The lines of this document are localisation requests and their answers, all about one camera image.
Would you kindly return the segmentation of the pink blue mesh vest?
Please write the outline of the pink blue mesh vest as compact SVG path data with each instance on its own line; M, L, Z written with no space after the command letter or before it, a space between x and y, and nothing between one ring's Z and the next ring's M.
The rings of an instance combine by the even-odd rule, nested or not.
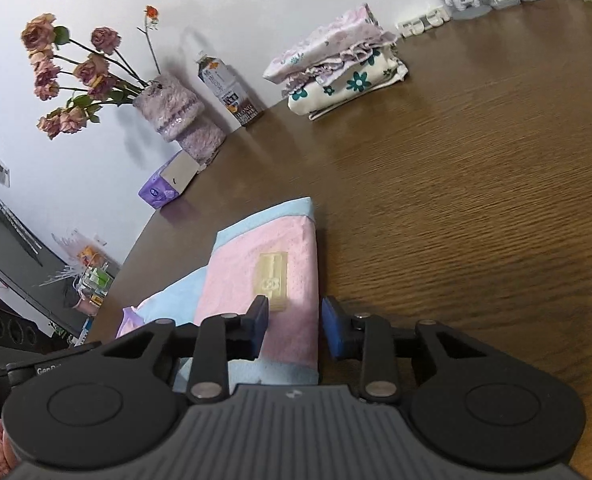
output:
M218 232L203 266L136 307L126 307L116 334L171 318L179 325L270 305L262 348L253 361L233 360L230 385L311 386L319 381L319 274L314 206L309 197L272 206Z

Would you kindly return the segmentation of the folded floral clothes stack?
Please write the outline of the folded floral clothes stack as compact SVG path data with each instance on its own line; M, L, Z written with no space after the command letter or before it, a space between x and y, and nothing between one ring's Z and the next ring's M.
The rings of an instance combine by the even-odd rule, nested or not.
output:
M323 25L269 63L263 78L283 88L288 108L311 120L407 78L398 36L366 3Z

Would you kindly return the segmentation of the cluttered side shelf items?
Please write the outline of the cluttered side shelf items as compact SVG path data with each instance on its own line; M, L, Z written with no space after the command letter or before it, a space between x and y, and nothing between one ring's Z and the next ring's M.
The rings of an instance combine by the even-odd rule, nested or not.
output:
M52 323L66 330L70 338L82 342L100 313L110 287L120 270L105 252L105 243L73 229L65 236L52 234L61 258L50 260L46 276L34 286L41 292L44 309Z

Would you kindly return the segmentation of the purple tissue pack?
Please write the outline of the purple tissue pack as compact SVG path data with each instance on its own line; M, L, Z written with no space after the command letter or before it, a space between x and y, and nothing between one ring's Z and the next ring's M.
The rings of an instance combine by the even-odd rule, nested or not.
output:
M139 190L139 196L154 209L176 200L198 174L199 163L185 151L165 162Z

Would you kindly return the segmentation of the fuzzy purple vase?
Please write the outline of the fuzzy purple vase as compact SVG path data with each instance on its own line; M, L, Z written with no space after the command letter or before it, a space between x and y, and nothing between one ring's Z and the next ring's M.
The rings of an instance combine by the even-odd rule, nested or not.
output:
M199 166L208 166L225 140L203 101L172 75L158 75L133 100L133 106L163 140L177 142Z

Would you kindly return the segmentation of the oolong tea bottle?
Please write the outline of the oolong tea bottle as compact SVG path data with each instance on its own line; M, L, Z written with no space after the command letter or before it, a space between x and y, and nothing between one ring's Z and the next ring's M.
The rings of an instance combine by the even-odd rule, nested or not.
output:
M242 127L261 116L261 108L253 102L244 84L221 58L199 51L196 63L198 78Z

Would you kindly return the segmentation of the dried pink rose bouquet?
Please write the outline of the dried pink rose bouquet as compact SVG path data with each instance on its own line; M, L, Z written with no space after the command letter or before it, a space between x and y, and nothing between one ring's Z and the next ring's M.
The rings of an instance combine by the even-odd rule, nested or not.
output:
M132 105L149 86L122 54L122 37L110 27L96 27L83 44L56 23L54 14L43 13L25 25L20 41L34 74L34 96L42 102L67 96L38 119L38 130L51 140L97 125L104 107Z

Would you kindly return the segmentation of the white power strip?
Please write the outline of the white power strip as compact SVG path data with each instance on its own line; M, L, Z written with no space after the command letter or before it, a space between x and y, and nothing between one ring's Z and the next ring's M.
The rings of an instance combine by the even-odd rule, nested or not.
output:
M445 6L438 6L423 15L410 18L396 24L396 29L402 38L421 36L431 29L441 27L451 21L451 12Z

